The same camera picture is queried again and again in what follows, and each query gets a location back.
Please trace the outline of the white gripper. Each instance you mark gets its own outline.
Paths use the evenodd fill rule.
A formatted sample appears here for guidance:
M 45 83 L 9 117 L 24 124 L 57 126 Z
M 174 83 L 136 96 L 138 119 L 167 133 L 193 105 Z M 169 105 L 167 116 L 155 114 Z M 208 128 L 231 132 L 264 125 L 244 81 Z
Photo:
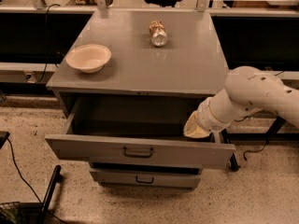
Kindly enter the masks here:
M 222 122 L 217 119 L 210 108 L 210 98 L 205 99 L 197 111 L 193 111 L 186 121 L 183 134 L 189 138 L 204 138 L 210 133 L 219 133 L 231 124 L 230 121 Z

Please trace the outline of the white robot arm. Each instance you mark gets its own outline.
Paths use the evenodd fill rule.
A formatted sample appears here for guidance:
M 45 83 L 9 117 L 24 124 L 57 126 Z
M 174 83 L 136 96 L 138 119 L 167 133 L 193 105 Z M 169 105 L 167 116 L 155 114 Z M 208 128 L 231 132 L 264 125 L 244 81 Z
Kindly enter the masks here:
M 220 133 L 233 120 L 260 110 L 272 112 L 299 126 L 299 90 L 283 84 L 274 75 L 250 66 L 231 70 L 224 88 L 208 97 L 187 120 L 183 133 L 190 138 L 203 138 Z

